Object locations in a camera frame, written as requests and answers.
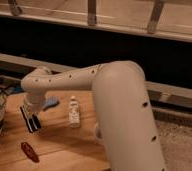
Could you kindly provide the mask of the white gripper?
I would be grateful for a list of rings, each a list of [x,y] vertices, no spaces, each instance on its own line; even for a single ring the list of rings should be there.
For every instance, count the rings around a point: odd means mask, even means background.
[[[41,128],[40,121],[38,120],[37,116],[35,115],[35,113],[33,111],[30,111],[25,105],[21,105],[20,110],[21,110],[22,116],[25,120],[27,129],[30,133],[34,132],[34,130],[33,130],[34,127],[31,126],[30,121],[34,122],[37,129]]]

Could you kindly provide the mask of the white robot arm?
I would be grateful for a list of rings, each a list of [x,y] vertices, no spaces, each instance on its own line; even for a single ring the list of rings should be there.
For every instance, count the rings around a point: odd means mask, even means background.
[[[111,171],[167,171],[141,67],[115,61],[52,74],[38,67],[21,81],[30,132],[50,90],[90,90]]]

